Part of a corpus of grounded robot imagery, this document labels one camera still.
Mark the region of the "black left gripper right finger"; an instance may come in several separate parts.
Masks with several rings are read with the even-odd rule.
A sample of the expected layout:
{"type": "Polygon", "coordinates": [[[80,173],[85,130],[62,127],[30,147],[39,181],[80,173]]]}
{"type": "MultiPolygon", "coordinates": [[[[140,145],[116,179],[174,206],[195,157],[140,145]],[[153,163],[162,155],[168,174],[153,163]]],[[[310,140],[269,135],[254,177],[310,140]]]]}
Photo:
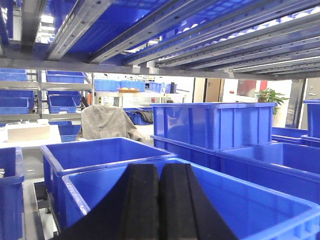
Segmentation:
{"type": "Polygon", "coordinates": [[[169,163],[159,181],[161,240],[236,240],[190,164],[169,163]]]}

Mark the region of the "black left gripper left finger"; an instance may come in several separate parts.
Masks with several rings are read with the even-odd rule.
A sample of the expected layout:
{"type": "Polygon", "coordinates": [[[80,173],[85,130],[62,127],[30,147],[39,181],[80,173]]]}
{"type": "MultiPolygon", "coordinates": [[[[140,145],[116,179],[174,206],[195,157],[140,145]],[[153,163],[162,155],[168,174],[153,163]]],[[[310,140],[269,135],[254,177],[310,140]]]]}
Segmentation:
{"type": "Polygon", "coordinates": [[[159,175],[154,164],[129,164],[114,187],[57,240],[159,239],[159,175]]]}

